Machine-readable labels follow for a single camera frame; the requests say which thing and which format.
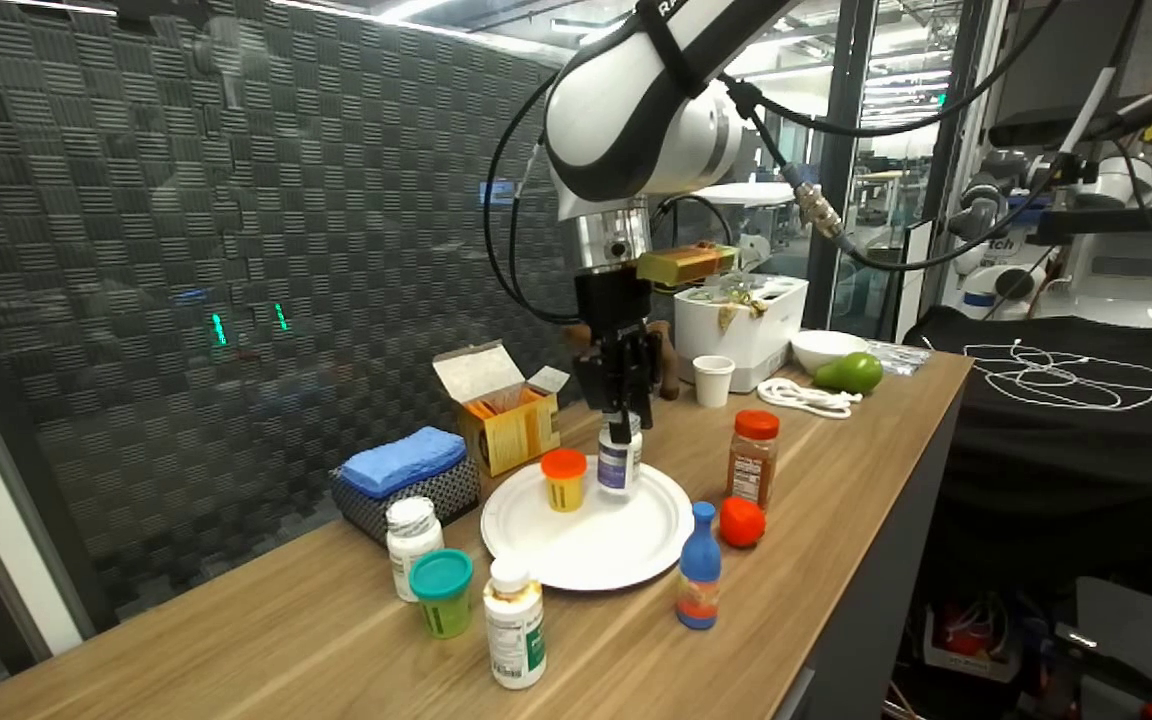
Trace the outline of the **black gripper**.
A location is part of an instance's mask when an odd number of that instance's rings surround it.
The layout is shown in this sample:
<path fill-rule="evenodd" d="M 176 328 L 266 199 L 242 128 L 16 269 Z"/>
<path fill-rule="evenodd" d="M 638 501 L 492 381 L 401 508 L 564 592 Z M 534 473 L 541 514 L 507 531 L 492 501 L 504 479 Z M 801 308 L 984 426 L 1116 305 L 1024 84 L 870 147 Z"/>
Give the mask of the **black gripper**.
<path fill-rule="evenodd" d="M 581 274 L 577 317 L 586 346 L 577 352 L 577 381 L 592 409 L 652 413 L 660 346 L 646 337 L 652 283 L 632 269 Z"/>

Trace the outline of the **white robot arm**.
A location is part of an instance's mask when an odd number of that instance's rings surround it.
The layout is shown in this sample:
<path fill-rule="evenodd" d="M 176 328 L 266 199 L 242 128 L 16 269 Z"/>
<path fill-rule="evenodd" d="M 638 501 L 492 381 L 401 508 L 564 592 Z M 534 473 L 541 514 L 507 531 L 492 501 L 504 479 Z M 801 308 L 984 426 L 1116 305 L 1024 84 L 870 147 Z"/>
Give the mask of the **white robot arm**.
<path fill-rule="evenodd" d="M 611 30 L 577 47 L 542 110 L 542 151 L 560 216 L 581 230 L 577 358 L 586 403 L 606 415 L 652 415 L 660 339 L 646 328 L 652 288 L 636 278 L 646 251 L 646 199 L 686 195 L 731 174 L 744 120 L 720 72 L 792 0 L 636 0 Z"/>

